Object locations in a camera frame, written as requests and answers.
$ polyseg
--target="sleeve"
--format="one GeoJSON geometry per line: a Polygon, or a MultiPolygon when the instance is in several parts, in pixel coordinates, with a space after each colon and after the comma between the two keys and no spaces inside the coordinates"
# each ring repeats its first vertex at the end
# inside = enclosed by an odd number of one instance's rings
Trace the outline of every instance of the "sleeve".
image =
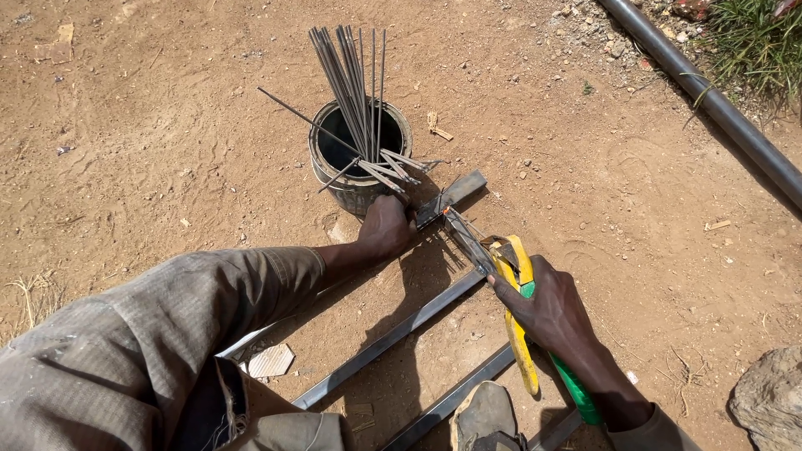
{"type": "Polygon", "coordinates": [[[610,433],[616,451],[702,451],[687,434],[656,404],[654,414],[641,427],[610,433]]]}
{"type": "Polygon", "coordinates": [[[197,252],[75,300],[0,349],[4,449],[162,449],[215,352],[313,298],[306,247],[197,252]]]}

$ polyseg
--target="shoe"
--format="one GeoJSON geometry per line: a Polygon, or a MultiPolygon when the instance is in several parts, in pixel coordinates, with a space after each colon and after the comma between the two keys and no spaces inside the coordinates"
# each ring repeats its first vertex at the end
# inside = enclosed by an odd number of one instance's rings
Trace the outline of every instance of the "shoe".
{"type": "Polygon", "coordinates": [[[515,413],[507,389],[491,380],[475,386],[454,411],[450,426],[454,451],[473,451],[479,439],[493,433],[516,437],[515,413]]]}

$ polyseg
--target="left hand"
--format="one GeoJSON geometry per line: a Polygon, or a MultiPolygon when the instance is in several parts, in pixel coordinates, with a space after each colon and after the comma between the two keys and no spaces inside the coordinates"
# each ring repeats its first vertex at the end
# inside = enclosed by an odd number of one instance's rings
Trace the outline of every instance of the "left hand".
{"type": "Polygon", "coordinates": [[[417,213],[396,196],[379,196],[367,209],[357,243],[376,252],[382,260],[401,255],[415,239],[417,213]]]}

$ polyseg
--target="right hand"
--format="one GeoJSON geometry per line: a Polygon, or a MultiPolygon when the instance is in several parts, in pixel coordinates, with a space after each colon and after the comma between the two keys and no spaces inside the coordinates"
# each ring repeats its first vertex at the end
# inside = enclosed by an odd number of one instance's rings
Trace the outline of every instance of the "right hand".
{"type": "Polygon", "coordinates": [[[564,361],[581,358],[601,346],[571,274],[554,270],[540,255],[532,257],[535,292],[521,296],[504,278],[488,274],[496,296],[512,312],[529,338],[564,361]]]}

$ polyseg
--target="hand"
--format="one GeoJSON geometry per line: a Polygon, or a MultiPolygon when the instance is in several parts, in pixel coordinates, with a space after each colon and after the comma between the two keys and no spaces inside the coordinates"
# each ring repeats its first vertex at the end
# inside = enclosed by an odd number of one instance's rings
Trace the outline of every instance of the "hand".
{"type": "Polygon", "coordinates": [[[418,233],[417,213],[409,208],[409,197],[379,196],[367,209],[357,243],[377,252],[383,260],[398,257],[418,233]]]}
{"type": "Polygon", "coordinates": [[[540,255],[532,257],[532,267],[535,292],[530,299],[521,296],[498,274],[489,274],[488,282],[526,335],[546,351],[565,362],[575,360],[577,353],[596,351],[601,344],[571,274],[554,270],[540,255]]]}

